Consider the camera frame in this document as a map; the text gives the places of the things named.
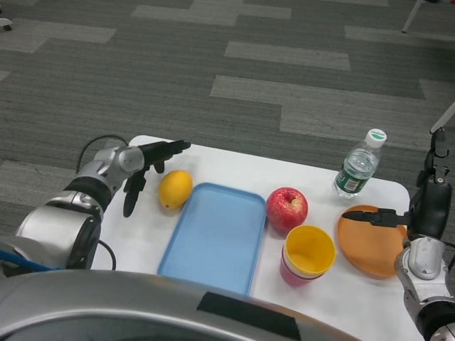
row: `orange plate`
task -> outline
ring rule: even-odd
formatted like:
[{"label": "orange plate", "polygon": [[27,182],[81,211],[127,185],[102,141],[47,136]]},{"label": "orange plate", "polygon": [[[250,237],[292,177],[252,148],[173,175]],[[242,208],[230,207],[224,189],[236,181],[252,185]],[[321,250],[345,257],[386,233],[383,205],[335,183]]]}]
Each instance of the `orange plate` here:
[{"label": "orange plate", "polygon": [[[377,212],[374,206],[360,205],[349,211]],[[352,265],[376,278],[395,275],[394,262],[403,251],[406,228],[373,226],[340,217],[337,239],[341,250]]]}]

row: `blue cable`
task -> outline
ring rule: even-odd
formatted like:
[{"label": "blue cable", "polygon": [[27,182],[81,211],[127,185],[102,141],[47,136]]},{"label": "blue cable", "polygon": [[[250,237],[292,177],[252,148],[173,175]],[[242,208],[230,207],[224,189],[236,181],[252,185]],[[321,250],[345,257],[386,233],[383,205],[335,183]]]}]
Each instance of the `blue cable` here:
[{"label": "blue cable", "polygon": [[8,261],[15,265],[23,266],[24,268],[33,270],[35,272],[61,270],[60,268],[49,268],[34,261],[28,261],[17,254],[10,254],[9,252],[0,250],[0,261]]}]

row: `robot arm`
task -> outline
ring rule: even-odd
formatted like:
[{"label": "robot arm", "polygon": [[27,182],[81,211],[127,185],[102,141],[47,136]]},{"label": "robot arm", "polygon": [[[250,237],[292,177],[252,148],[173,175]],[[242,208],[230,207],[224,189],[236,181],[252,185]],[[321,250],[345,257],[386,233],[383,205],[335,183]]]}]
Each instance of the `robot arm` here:
[{"label": "robot arm", "polygon": [[395,262],[395,270],[405,290],[405,307],[425,340],[455,340],[455,300],[446,286],[449,270],[442,259],[445,243],[440,240],[452,195],[446,179],[448,157],[445,133],[439,128],[433,133],[424,170],[417,179],[419,190],[404,216],[387,209],[343,215],[377,226],[407,225],[405,249]]},{"label": "robot arm", "polygon": [[[150,166],[163,173],[164,161],[190,145],[182,140],[161,141],[98,151],[61,194],[27,216],[15,237],[1,240],[0,250],[52,269],[90,269],[103,213],[122,183],[128,179],[124,211],[129,216]],[[30,272],[7,262],[0,267],[5,276]]]}]

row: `bottle label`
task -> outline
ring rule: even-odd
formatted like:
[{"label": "bottle label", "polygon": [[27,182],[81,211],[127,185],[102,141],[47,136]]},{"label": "bottle label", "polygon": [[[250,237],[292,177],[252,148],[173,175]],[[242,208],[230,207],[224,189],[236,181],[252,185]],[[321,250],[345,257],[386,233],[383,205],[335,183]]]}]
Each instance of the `bottle label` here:
[{"label": "bottle label", "polygon": [[336,185],[346,193],[359,193],[368,180],[369,179],[362,180],[354,178],[344,170],[344,167],[340,170],[340,173],[338,173],[335,179]]}]

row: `white table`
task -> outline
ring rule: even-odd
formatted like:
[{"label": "white table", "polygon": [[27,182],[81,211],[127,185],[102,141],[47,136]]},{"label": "white table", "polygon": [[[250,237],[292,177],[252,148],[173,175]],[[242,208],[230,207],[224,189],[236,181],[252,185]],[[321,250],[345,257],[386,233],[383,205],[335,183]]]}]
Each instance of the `white table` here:
[{"label": "white table", "polygon": [[[138,136],[131,145],[160,141]],[[231,151],[192,145],[166,162],[165,174],[187,170],[194,184],[203,182],[239,188],[267,199],[275,189],[289,186],[309,201],[305,223],[335,236],[336,223],[349,207],[366,204],[396,209],[402,214],[409,204],[406,189],[398,183],[371,179],[353,200],[337,196],[336,172],[295,163],[260,158]],[[176,226],[180,210],[161,209],[157,188],[163,175],[146,174],[146,187],[130,218],[123,218],[124,193],[120,190],[105,213],[101,238],[117,256],[117,270],[155,274],[161,256]],[[301,288],[288,286],[279,274],[283,239],[267,227],[262,242],[251,296],[291,308],[343,330],[362,340],[422,340],[403,304],[403,289],[397,278],[376,280],[350,265],[338,249],[333,268],[317,281]],[[98,248],[94,269],[110,269],[111,260]]]}]

